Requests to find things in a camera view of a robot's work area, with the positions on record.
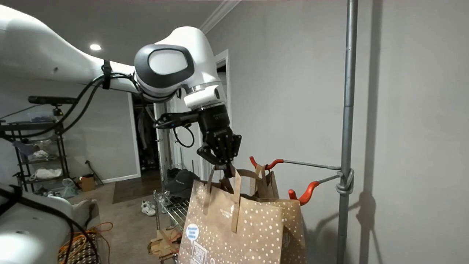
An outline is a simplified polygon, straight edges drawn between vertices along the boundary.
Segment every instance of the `cable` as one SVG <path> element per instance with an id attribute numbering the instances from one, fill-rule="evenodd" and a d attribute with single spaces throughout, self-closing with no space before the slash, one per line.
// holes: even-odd
<path id="1" fill-rule="evenodd" d="M 37 136 L 37 135 L 42 135 L 42 133 L 46 133 L 52 129 L 57 129 L 58 126 L 62 124 L 62 122 L 70 116 L 70 113 L 74 110 L 74 107 L 77 105 L 77 102 L 80 101 L 80 98 L 84 95 L 84 92 L 96 82 L 102 80 L 102 76 L 98 76 L 96 79 L 90 80 L 80 92 L 79 95 L 76 97 L 76 101 L 74 104 L 71 104 L 71 107 L 61 116 L 61 119 L 58 122 L 55 122 L 54 124 L 51 124 L 49 127 L 43 129 L 43 130 L 39 130 L 39 132 L 35 132 L 35 133 L 27 133 L 27 135 L 21 135 L 21 138 L 32 138 L 32 136 Z M 8 136 L 8 135 L 4 135 L 2 138 L 5 139 L 14 139 L 14 136 Z"/>
<path id="2" fill-rule="evenodd" d="M 191 142 L 190 142 L 188 145 L 184 145 L 184 144 L 178 139 L 177 132 L 175 132 L 175 127 L 172 127 L 174 138 L 175 138 L 175 141 L 177 141 L 181 146 L 184 146 L 184 148 L 191 148 L 193 144 L 194 144 L 194 136 L 193 136 L 193 132 L 191 132 L 188 127 L 186 127 L 186 129 L 188 130 L 188 133 L 190 133 L 190 136 L 191 136 Z"/>
<path id="3" fill-rule="evenodd" d="M 98 88 L 99 88 L 101 83 L 102 83 L 102 82 L 96 82 L 96 83 L 93 85 L 93 88 L 92 88 L 92 91 L 90 91 L 90 94 L 89 94 L 89 97 L 87 97 L 87 100 L 86 100 L 86 104 L 83 105 L 81 111 L 74 117 L 74 120 L 73 120 L 68 126 L 62 127 L 59 133 L 67 132 L 71 126 L 74 126 L 74 124 L 81 119 L 81 116 L 84 114 L 84 111 L 86 111 L 87 107 L 89 107 L 89 102 L 90 102 L 93 94 L 98 91 Z"/>
<path id="4" fill-rule="evenodd" d="M 13 193 L 8 192 L 8 190 L 4 190 L 0 188 L 0 195 L 4 196 L 4 198 L 10 198 Z M 95 248 L 95 245 L 92 243 L 92 239 L 87 236 L 86 230 L 77 224 L 73 218 L 70 218 L 68 215 L 65 215 L 64 212 L 55 210 L 55 208 L 51 208 L 51 207 L 46 207 L 43 204 L 39 204 L 39 202 L 35 202 L 32 199 L 27 199 L 27 198 L 23 198 L 23 196 L 18 196 L 17 198 L 17 202 L 18 204 L 23 204 L 26 207 L 30 207 L 30 208 L 35 208 L 35 210 L 39 210 L 39 211 L 43 211 L 43 212 L 48 212 L 48 214 L 52 214 L 58 218 L 62 218 L 67 224 L 68 224 L 68 229 L 70 229 L 70 240 L 68 240 L 68 248 L 67 248 L 67 252 L 65 252 L 65 258 L 64 258 L 64 262 L 68 261 L 68 255 L 70 255 L 70 249 L 71 249 L 71 243 L 73 243 L 73 226 L 83 233 L 83 236 L 86 237 L 86 242 L 90 245 L 90 249 L 93 251 L 93 254 L 96 255 L 96 261 L 99 258 L 98 255 L 98 249 Z"/>
<path id="5" fill-rule="evenodd" d="M 120 78 L 121 78 L 121 79 L 128 79 L 128 80 L 133 83 L 133 86 L 137 89 L 137 85 L 136 85 L 134 79 L 131 78 L 131 75 L 124 75 L 124 73 L 118 73 L 118 72 L 117 72 L 117 73 L 111 73 L 109 76 L 111 76 L 111 79 L 120 79 Z M 103 80 L 103 75 L 99 76 L 99 78 L 96 78 L 96 79 L 93 79 L 93 80 L 90 80 L 90 82 L 80 91 L 80 94 L 76 97 L 74 104 L 71 104 L 71 107 L 65 111 L 65 114 L 64 114 L 57 123 L 54 123 L 54 124 L 51 124 L 49 127 L 46 127 L 46 129 L 43 129 L 43 130 L 40 130 L 40 132 L 36 132 L 36 133 L 21 135 L 21 138 L 37 136 L 37 135 L 46 133 L 46 132 L 49 132 L 49 130 L 57 129 L 58 126 L 61 126 L 62 122 L 68 117 L 68 114 L 70 114 L 70 113 L 74 110 L 74 107 L 79 104 L 79 101 L 81 100 L 81 97 L 84 95 L 84 92 L 86 92 L 90 86 L 93 86 L 92 91 L 90 91 L 90 94 L 89 94 L 89 97 L 87 97 L 87 100 L 86 100 L 84 107 L 83 107 L 81 111 L 77 114 L 77 117 L 74 117 L 74 120 L 73 120 L 67 127 L 61 129 L 61 133 L 67 132 L 67 130 L 68 130 L 71 126 L 74 126 L 74 124 L 80 120 L 80 117 L 84 114 L 84 111 L 87 110 L 89 102 L 90 102 L 93 94 L 96 92 L 96 89 L 99 88 L 99 85 L 102 83 L 102 80 Z M 14 136 L 7 136 L 7 135 L 1 135 L 1 136 L 2 136 L 4 139 L 7 139 L 7 141 L 14 139 Z"/>

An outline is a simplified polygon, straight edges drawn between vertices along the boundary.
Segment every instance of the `paper bag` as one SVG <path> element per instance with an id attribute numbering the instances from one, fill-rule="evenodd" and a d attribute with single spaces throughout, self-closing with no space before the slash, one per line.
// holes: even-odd
<path id="1" fill-rule="evenodd" d="M 281 262 L 282 264 L 303 264 L 306 261 L 304 252 L 304 224 L 297 201 L 282 202 L 278 198 L 273 171 L 265 174 L 263 167 L 256 167 L 256 199 L 257 201 L 278 201 L 273 202 L 281 208 L 282 221 L 282 243 Z"/>
<path id="2" fill-rule="evenodd" d="M 303 239 L 301 224 L 282 223 L 287 214 L 298 212 L 294 210 L 298 208 L 297 201 L 243 198 L 237 171 L 232 189 L 234 193 L 228 193 L 215 186 L 209 189 L 209 183 L 193 183 L 178 251 L 180 264 L 282 262 L 282 243 L 295 245 L 291 239 L 294 233 Z M 288 255 L 287 262 L 303 262 L 303 255 Z"/>

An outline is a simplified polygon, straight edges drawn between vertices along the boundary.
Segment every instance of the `red clamp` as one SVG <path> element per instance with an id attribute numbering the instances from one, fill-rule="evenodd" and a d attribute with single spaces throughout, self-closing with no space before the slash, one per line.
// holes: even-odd
<path id="1" fill-rule="evenodd" d="M 310 182 L 300 198 L 295 196 L 295 192 L 293 189 L 288 189 L 288 196 L 290 196 L 290 199 L 297 199 L 300 205 L 304 205 L 309 202 L 312 192 L 317 185 L 319 185 L 319 182 L 316 182 L 316 180 Z"/>
<path id="2" fill-rule="evenodd" d="M 250 164 L 251 164 L 253 167 L 257 167 L 257 166 L 259 166 L 257 161 L 254 161 L 254 158 L 253 158 L 251 155 L 249 157 L 249 161 L 250 161 Z M 263 168 L 265 168 L 265 170 L 271 170 L 271 168 L 273 168 L 275 164 L 278 164 L 278 163 L 284 163 L 284 160 L 282 160 L 282 158 L 275 158 L 275 160 L 271 161 L 269 164 L 265 164 Z"/>
<path id="3" fill-rule="evenodd" d="M 253 167 L 262 167 L 259 166 L 259 163 L 250 155 L 249 157 L 249 161 Z M 271 161 L 269 164 L 265 164 L 263 168 L 265 170 L 271 170 L 273 168 L 278 163 L 284 163 L 282 158 L 275 158 L 273 161 Z M 297 199 L 300 205 L 304 205 L 309 202 L 310 196 L 312 196 L 312 192 L 313 189 L 319 185 L 319 182 L 310 182 L 306 188 L 306 190 L 303 192 L 303 195 L 300 198 L 295 196 L 295 192 L 293 189 L 288 189 L 288 196 L 290 199 Z"/>

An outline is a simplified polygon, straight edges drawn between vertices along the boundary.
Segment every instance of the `white wall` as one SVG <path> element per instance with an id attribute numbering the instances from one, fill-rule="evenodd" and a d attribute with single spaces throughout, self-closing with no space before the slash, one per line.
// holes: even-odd
<path id="1" fill-rule="evenodd" d="M 27 95 L 76 97 L 80 89 L 81 85 L 18 80 L 0 76 L 0 116 L 30 105 Z M 7 119 L 7 122 L 27 120 L 29 116 L 46 113 L 46 108 L 32 108 Z M 121 176 L 139 176 L 133 146 L 134 133 L 131 133 L 131 129 L 127 94 L 99 89 L 80 122 L 64 133 L 70 176 L 89 173 L 84 160 L 90 161 L 95 171 L 105 182 Z M 10 176 L 17 171 L 16 164 L 13 146 L 1 139 L 0 179 L 2 182 L 11 182 Z"/>
<path id="2" fill-rule="evenodd" d="M 467 262 L 469 1 L 358 4 L 347 262 Z M 344 23 L 345 0 L 246 0 L 209 32 L 229 51 L 237 167 L 339 163 Z M 275 171 L 282 193 L 329 174 Z M 336 210 L 332 183 L 303 207 L 307 262 L 334 262 Z"/>

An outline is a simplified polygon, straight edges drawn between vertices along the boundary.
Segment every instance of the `crown molding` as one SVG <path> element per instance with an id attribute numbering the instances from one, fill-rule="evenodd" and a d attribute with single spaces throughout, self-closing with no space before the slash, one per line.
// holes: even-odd
<path id="1" fill-rule="evenodd" d="M 224 16 L 227 16 L 240 0 L 222 0 L 218 7 L 203 20 L 200 25 L 200 31 L 208 34 L 212 28 L 215 28 Z"/>

